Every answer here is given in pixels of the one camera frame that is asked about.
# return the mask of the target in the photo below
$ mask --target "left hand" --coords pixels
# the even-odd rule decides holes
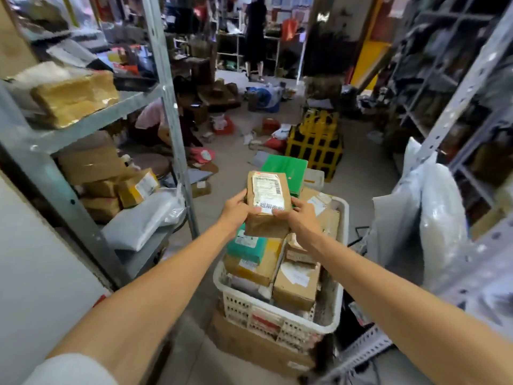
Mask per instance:
[[[239,194],[236,194],[229,199],[221,212],[219,223],[225,225],[233,237],[237,229],[244,223],[249,213],[258,214],[261,212],[260,207],[251,207],[244,202],[248,190],[244,189]]]

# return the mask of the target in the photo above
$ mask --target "white sleeve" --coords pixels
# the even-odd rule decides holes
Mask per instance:
[[[63,354],[47,359],[23,385],[118,385],[94,359],[81,354]]]

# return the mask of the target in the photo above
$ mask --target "right arm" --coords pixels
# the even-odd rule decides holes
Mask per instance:
[[[436,384],[513,383],[513,344],[456,306],[388,272],[322,233],[313,206],[292,198],[287,219],[299,244],[319,261]]]

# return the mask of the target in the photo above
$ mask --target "black dress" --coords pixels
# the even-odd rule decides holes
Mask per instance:
[[[265,59],[264,23],[267,14],[265,4],[252,2],[246,9],[248,26],[246,29],[245,62],[258,63]]]

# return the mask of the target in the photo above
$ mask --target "orange plastic bag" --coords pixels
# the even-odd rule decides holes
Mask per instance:
[[[298,30],[299,23],[296,19],[286,19],[282,23],[282,41],[292,40],[296,31]]]

